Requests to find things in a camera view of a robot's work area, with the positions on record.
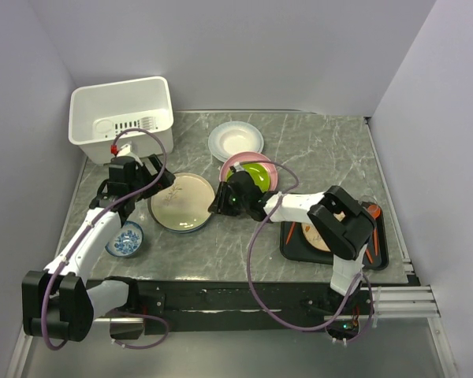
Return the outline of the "green plate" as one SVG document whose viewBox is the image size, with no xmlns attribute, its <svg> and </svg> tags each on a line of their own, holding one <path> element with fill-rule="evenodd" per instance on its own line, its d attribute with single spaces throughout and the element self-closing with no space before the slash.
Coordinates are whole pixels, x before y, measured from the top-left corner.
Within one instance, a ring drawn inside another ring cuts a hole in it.
<svg viewBox="0 0 473 378">
<path fill-rule="evenodd" d="M 270 174 L 263 165 L 260 163 L 247 163 L 241 165 L 241 167 L 250 174 L 255 185 L 257 185 L 262 192 L 270 189 Z"/>
</svg>

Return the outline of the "beige floral plate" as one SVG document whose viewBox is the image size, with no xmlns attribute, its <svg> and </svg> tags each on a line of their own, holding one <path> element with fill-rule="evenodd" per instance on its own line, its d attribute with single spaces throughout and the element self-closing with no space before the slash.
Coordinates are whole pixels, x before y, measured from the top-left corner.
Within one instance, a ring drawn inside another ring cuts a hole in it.
<svg viewBox="0 0 473 378">
<path fill-rule="evenodd" d="M 215 193 L 210 183 L 199 175 L 187 172 L 175 174 L 174 184 L 166 188 L 149 201 L 149 211 L 160 206 L 181 208 L 206 208 L 213 202 Z"/>
</svg>

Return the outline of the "blue plastic plate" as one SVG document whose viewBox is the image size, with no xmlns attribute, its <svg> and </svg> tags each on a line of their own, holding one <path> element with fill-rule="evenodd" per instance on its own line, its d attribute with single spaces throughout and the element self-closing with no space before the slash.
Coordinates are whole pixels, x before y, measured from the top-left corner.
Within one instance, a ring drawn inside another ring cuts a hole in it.
<svg viewBox="0 0 473 378">
<path fill-rule="evenodd" d="M 206 208 L 155 207 L 151 211 L 155 220 L 170 232 L 187 234 L 203 228 L 210 220 Z"/>
</svg>

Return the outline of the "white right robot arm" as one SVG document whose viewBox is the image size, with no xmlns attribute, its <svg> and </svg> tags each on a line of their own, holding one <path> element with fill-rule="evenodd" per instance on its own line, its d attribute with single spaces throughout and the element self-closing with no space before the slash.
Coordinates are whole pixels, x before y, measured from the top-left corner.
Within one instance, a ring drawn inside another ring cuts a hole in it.
<svg viewBox="0 0 473 378">
<path fill-rule="evenodd" d="M 333 254 L 330 307 L 347 313 L 356 305 L 354 290 L 377 223 L 342 187 L 309 195 L 261 191 L 248 172 L 239 171 L 219 184 L 208 212 L 231 217 L 246 213 L 258 222 L 313 226 Z"/>
</svg>

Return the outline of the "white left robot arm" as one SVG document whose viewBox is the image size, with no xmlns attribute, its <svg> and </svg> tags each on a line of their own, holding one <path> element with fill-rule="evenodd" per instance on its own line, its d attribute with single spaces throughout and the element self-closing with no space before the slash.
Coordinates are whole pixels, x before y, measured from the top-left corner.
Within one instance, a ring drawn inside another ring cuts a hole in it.
<svg viewBox="0 0 473 378">
<path fill-rule="evenodd" d="M 24 333 L 43 338 L 50 350 L 80 342 L 94 320 L 112 311 L 142 313 L 136 280 L 109 276 L 87 288 L 89 273 L 104 247 L 122 229 L 136 203 L 171 186 L 174 175 L 152 154 L 151 174 L 139 158 L 114 157 L 108 177 L 91 200 L 87 215 L 65 249 L 43 270 L 28 272 L 21 283 Z"/>
</svg>

